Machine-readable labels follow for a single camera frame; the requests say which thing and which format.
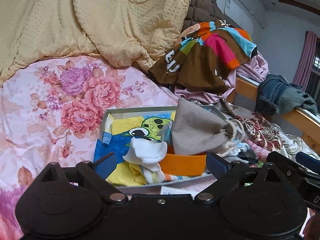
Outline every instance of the floral bed sheet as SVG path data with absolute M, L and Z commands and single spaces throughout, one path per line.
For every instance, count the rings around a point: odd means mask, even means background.
M 0 239 L 19 239 L 15 205 L 52 161 L 93 160 L 104 111 L 172 106 L 177 97 L 141 71 L 89 56 L 31 64 L 0 89 Z

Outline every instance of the ceiling wooden trim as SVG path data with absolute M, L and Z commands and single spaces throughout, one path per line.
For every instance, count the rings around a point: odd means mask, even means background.
M 290 4 L 290 5 L 293 5 L 295 7 L 299 7 L 301 9 L 304 9 L 304 10 L 310 11 L 312 13 L 315 13 L 317 15 L 320 15 L 320 10 L 319 9 L 314 8 L 314 7 L 312 7 L 310 5 L 307 5 L 305 3 L 298 2 L 298 1 L 295 1 L 295 0 L 278 0 L 278 1 L 281 2 L 281 3 Z

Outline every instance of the screw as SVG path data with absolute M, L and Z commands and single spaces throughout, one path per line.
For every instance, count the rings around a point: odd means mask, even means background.
M 125 199 L 125 194 L 113 193 L 110 195 L 110 199 L 113 201 L 123 201 Z
M 209 201 L 213 199 L 213 196 L 210 193 L 199 193 L 197 198 L 202 201 Z
M 162 204 L 165 204 L 165 200 L 162 199 L 162 198 L 160 198 L 160 199 L 158 199 L 158 203 L 161 204 L 161 205 L 162 205 Z

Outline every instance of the pink curtain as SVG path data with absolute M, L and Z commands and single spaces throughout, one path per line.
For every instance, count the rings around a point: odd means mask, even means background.
M 304 40 L 299 66 L 292 82 L 293 84 L 303 86 L 303 90 L 307 88 L 310 78 L 313 60 L 316 55 L 316 43 L 317 34 L 308 31 Z

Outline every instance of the orange plastic container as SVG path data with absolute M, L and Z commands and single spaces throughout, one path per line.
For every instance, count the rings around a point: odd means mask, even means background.
M 172 146 L 168 146 L 165 158 L 159 162 L 166 174 L 178 176 L 198 176 L 205 170 L 206 153 L 196 155 L 176 155 Z

